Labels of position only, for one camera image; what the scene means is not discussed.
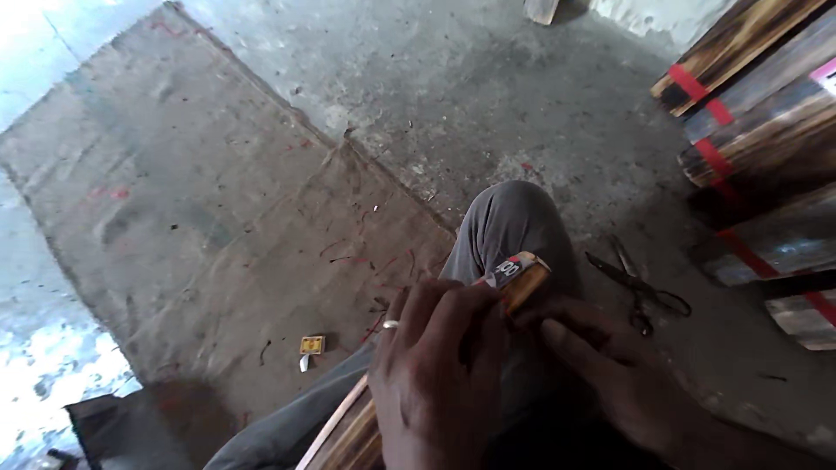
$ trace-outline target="red strap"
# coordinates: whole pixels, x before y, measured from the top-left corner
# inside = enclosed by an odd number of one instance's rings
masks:
[[[828,302],[824,294],[820,292],[807,292],[804,297],[818,310],[822,316],[833,326],[836,326],[836,306]]]
[[[732,165],[726,160],[720,151],[708,140],[708,137],[698,140],[694,147],[702,155],[702,159],[706,161],[708,166],[715,172],[716,178],[711,182],[714,189],[717,190],[726,200],[738,209],[744,208],[746,202],[740,194],[735,191],[734,187],[726,181],[726,176],[730,176],[734,172]]]
[[[711,115],[714,116],[714,119],[720,125],[729,125],[734,122],[734,116],[719,98],[715,98],[706,103],[706,109],[711,112]]]
[[[732,164],[729,163],[729,161],[726,160],[726,157],[724,157],[714,144],[708,140],[708,137],[698,140],[694,144],[694,147],[700,152],[703,160],[706,161],[708,166],[710,166],[720,178],[731,176],[732,173],[734,173],[734,167],[732,167]]]
[[[670,69],[668,69],[668,76],[695,102],[708,96],[708,88],[702,86],[700,81],[685,70],[685,67],[682,67],[681,64],[671,65]],[[719,98],[715,98],[706,103],[706,109],[720,125],[727,125],[734,122],[734,116]]]
[[[694,75],[688,73],[685,67],[680,64],[671,65],[668,69],[668,75],[674,80],[676,84],[685,91],[688,96],[694,101],[699,101],[708,96],[708,89],[694,78]]]
[[[776,278],[780,276],[779,273],[775,268],[769,265],[766,261],[763,261],[759,256],[755,254],[748,246],[730,229],[727,228],[726,230],[721,230],[717,232],[717,236],[722,238],[726,245],[731,249],[731,252],[735,254],[741,261],[743,261],[758,277],[762,279],[769,279],[769,278]]]
[[[716,178],[711,182],[711,187],[713,187],[715,191],[719,192],[723,198],[726,199],[726,202],[728,202],[729,205],[734,206],[734,208],[738,211],[746,208],[746,201],[743,200],[741,195],[734,190],[732,185],[730,185],[727,180],[724,180],[723,178]]]

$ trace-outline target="label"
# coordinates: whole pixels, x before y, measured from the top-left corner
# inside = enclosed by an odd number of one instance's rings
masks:
[[[810,79],[822,85],[822,88],[829,91],[831,95],[836,96],[836,58],[812,72]]]

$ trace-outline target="leg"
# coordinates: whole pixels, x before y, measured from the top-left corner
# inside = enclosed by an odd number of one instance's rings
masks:
[[[288,405],[239,432],[204,470],[293,468],[319,430],[369,369],[371,343],[319,377]]]
[[[441,277],[470,284],[486,271],[521,251],[539,256],[552,269],[537,294],[554,293],[580,298],[580,278],[572,244],[558,209],[539,186],[508,181],[486,189],[467,210]],[[583,387],[577,378],[540,351],[536,335],[519,333],[502,369],[502,423],[506,429],[536,401],[557,395],[554,403],[581,403]]]
[[[572,243],[552,198],[526,181],[483,191],[467,209],[442,278],[470,284],[509,256],[528,251],[552,269],[547,289],[581,297]]]

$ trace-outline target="yellow matchbox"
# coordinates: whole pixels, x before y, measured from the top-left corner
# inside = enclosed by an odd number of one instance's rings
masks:
[[[299,346],[299,354],[322,354],[325,350],[324,336],[305,336],[302,338],[302,345]]]

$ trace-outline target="bundle of wood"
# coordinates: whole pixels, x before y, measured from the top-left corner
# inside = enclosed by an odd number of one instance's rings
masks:
[[[689,203],[717,230],[691,254],[720,283],[797,276],[803,291],[802,274],[836,268],[835,3],[739,0],[651,89],[685,121]],[[836,349],[828,296],[767,308],[809,349]]]

